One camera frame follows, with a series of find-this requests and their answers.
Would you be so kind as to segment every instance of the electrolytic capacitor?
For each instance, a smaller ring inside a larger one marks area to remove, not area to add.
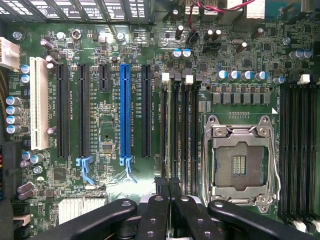
[[[214,33],[213,33],[213,35],[212,35],[212,37],[211,37],[212,41],[215,41],[215,40],[217,40],[218,38],[220,38],[221,33],[222,33],[221,30],[215,30]]]
[[[53,126],[53,127],[49,127],[47,130],[46,130],[46,133],[51,135],[51,134],[55,134],[57,131],[57,127],[56,126]]]
[[[211,29],[207,30],[203,36],[203,40],[208,41],[210,40],[210,38],[212,38],[214,34],[214,31],[212,31]]]
[[[185,48],[182,50],[182,58],[184,60],[190,59],[190,56],[191,56],[191,50],[189,48]]]
[[[21,201],[26,200],[28,198],[31,198],[33,195],[34,195],[34,190],[30,189],[29,191],[19,194],[18,199]]]
[[[280,76],[275,77],[272,81],[274,84],[283,84],[286,81],[286,79],[283,76]]]
[[[24,151],[22,153],[22,159],[23,160],[30,160],[31,156],[35,155],[36,152],[33,150],[29,150],[29,151]]]
[[[8,134],[18,134],[22,130],[20,125],[14,124],[14,125],[9,125],[6,127],[6,132]]]
[[[265,71],[258,72],[254,75],[255,80],[257,80],[258,82],[265,80],[266,77],[267,76]]]
[[[304,51],[302,49],[298,49],[289,53],[289,58],[292,60],[299,59],[304,55]]]
[[[228,74],[228,79],[229,79],[230,81],[234,81],[234,80],[236,80],[238,77],[239,77],[238,71],[232,71],[232,72],[230,72],[230,73]]]
[[[20,168],[22,168],[22,169],[25,169],[25,168],[30,167],[32,165],[33,165],[33,163],[30,161],[21,161],[20,162]]]
[[[21,117],[18,115],[10,115],[5,119],[7,124],[19,124],[21,122]]]
[[[224,80],[227,77],[227,72],[225,70],[221,70],[216,74],[216,79],[218,79],[219,81]]]
[[[181,50],[180,49],[178,49],[178,48],[176,48],[175,50],[173,50],[173,52],[172,52],[172,58],[173,59],[179,59],[180,57],[181,57]]]
[[[31,181],[28,181],[27,183],[19,186],[16,191],[19,193],[19,194],[22,194],[30,189],[32,189],[34,187],[34,184],[31,182]]]
[[[54,65],[53,63],[48,63],[48,64],[46,65],[46,68],[47,68],[48,71],[49,71],[50,73],[52,73],[53,75],[56,74],[56,67],[55,67],[55,65]]]
[[[172,13],[171,13],[171,21],[172,22],[175,22],[178,20],[178,15],[179,15],[179,12],[178,10],[173,10]]]
[[[253,73],[251,71],[245,71],[241,74],[241,79],[245,82],[252,79],[252,77]]]
[[[45,49],[47,49],[49,51],[54,49],[54,45],[51,42],[49,42],[49,41],[47,41],[45,39],[41,39],[40,40],[40,44],[41,44],[42,47],[44,47]]]
[[[52,56],[50,56],[50,55],[48,55],[48,56],[46,56],[45,57],[45,60],[46,60],[46,62],[48,63],[48,64],[54,64],[55,66],[57,66],[58,65],[58,62],[52,57]]]
[[[252,35],[251,38],[252,39],[257,39],[260,38],[264,35],[264,29],[262,27],[259,27]]]
[[[241,43],[237,48],[236,48],[236,52],[239,54],[241,52],[243,52],[246,47],[248,46],[248,44],[244,41],[243,43]]]
[[[30,158],[30,162],[33,164],[39,164],[44,160],[44,156],[41,153],[38,153],[36,155],[32,155]]]
[[[181,35],[182,35],[183,32],[184,32],[184,26],[183,26],[183,25],[179,25],[179,26],[176,28],[175,37],[176,37],[176,38],[181,37]]]
[[[9,115],[18,115],[21,113],[21,108],[18,106],[7,106],[5,112]]]

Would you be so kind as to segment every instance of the green circuit board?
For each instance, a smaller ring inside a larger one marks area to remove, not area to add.
[[[155,177],[163,175],[161,157],[161,101],[162,101],[162,73],[175,70],[181,73],[188,70],[191,74],[201,74],[202,83],[198,91],[198,117],[196,122],[190,121],[183,125],[183,109],[177,109],[176,125],[189,129],[196,125],[199,132],[196,140],[197,159],[195,171],[201,176],[202,134],[204,125],[209,116],[215,115],[223,125],[255,125],[262,116],[268,116],[274,130],[275,155],[279,156],[280,137],[280,87],[274,84],[273,79],[286,77],[287,69],[305,69],[319,71],[315,68],[312,59],[306,61],[292,60],[288,57],[292,49],[309,49],[319,34],[316,24],[301,21],[295,25],[282,25],[279,22],[265,22],[261,25],[265,34],[263,37],[252,39],[251,32],[234,32],[230,26],[219,26],[222,35],[219,39],[221,48],[215,52],[203,53],[203,40],[195,45],[186,45],[188,31],[185,30],[180,40],[175,39],[178,23],[161,23],[156,26],[125,26],[125,25],[85,25],[85,24],[11,24],[8,36],[12,32],[21,32],[23,40],[16,41],[9,38],[21,47],[21,65],[29,65],[29,57],[45,58],[48,54],[40,40],[47,38],[54,44],[57,61],[68,66],[69,70],[69,144],[70,154],[65,158],[57,157],[56,135],[49,136],[49,148],[37,151],[44,155],[40,163],[43,172],[33,173],[33,167],[23,170],[23,182],[32,182],[35,185],[33,197],[26,201],[31,204],[32,235],[36,235],[59,224],[58,205],[63,199],[104,198],[107,202],[119,198],[130,198],[139,202],[144,195],[155,194]],[[195,23],[194,27],[202,36],[206,29],[215,29],[217,26]],[[74,40],[71,32],[78,29],[81,38]],[[57,40],[57,33],[63,32],[66,38]],[[116,40],[115,33],[124,33],[125,42]],[[102,33],[103,38],[95,40],[94,33]],[[283,44],[283,38],[289,37],[291,45]],[[233,40],[244,40],[248,43],[247,50],[236,53],[237,45]],[[190,48],[191,56],[188,59],[173,59],[174,49]],[[111,57],[118,57],[118,62],[111,62]],[[78,70],[77,65],[88,65],[89,72],[89,102],[90,102],[90,154],[93,162],[90,164],[88,176],[94,181],[95,188],[82,177],[82,169],[76,166],[78,157]],[[110,91],[99,90],[98,65],[107,64],[110,73]],[[120,64],[131,66],[131,155],[133,157],[131,173],[126,173],[120,161]],[[150,156],[142,156],[142,65],[150,65],[151,73],[151,150]],[[253,74],[264,71],[266,78],[256,81],[254,78],[243,81],[227,79],[218,81],[217,73],[252,71]],[[26,131],[11,136],[12,140],[22,140],[25,150],[28,148],[30,135],[30,96],[24,94],[28,85],[20,81],[21,74],[9,74],[9,94],[20,97],[23,101],[22,127]],[[48,118],[49,127],[57,125],[56,113],[56,77],[48,74]],[[217,94],[226,96],[219,100]],[[235,94],[249,94],[249,103],[236,104]],[[170,118],[168,109],[166,119]],[[180,137],[177,139],[177,149],[182,146]],[[186,168],[191,170],[191,163],[186,166],[179,161],[177,170],[172,170],[171,160],[168,159],[165,168],[167,177],[179,177],[183,194],[193,194],[192,176],[185,174]],[[268,160],[263,160],[262,169],[268,168]],[[196,184],[197,196],[202,199],[201,180]],[[278,203],[274,202],[264,215],[277,218]]]

